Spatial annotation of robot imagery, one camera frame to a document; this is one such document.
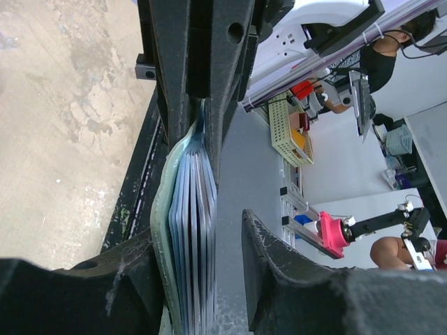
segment concrete floor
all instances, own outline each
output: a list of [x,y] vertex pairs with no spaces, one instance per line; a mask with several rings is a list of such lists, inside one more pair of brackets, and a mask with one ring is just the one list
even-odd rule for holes
[[99,253],[154,89],[131,0],[0,1],[0,257]]

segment plastic basket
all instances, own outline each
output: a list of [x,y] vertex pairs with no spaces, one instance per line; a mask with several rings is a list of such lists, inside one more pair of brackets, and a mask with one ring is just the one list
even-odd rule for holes
[[405,124],[386,134],[386,150],[391,156],[413,152],[413,137]]
[[[306,138],[304,149],[299,148],[292,141],[286,97],[287,93],[283,93],[269,101],[272,146],[295,168],[305,164],[314,164],[312,142],[307,131],[303,133]],[[301,107],[295,107],[295,111],[304,113]]]

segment person's arm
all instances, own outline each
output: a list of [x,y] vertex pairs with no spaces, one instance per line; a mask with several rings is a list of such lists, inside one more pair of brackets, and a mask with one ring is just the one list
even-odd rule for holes
[[371,247],[371,259],[381,269],[410,270],[413,264],[410,253],[399,237],[382,237]]
[[[316,93],[319,93],[319,94],[324,93],[324,88],[323,88],[323,86],[321,85],[320,82],[313,83],[313,86],[315,88],[314,91]],[[329,108],[330,110],[332,110],[335,114],[341,114],[341,113],[343,113],[343,112],[345,112],[345,111],[347,111],[349,109],[349,107],[343,106],[343,105],[334,106],[329,99],[324,103],[324,105],[327,108]]]

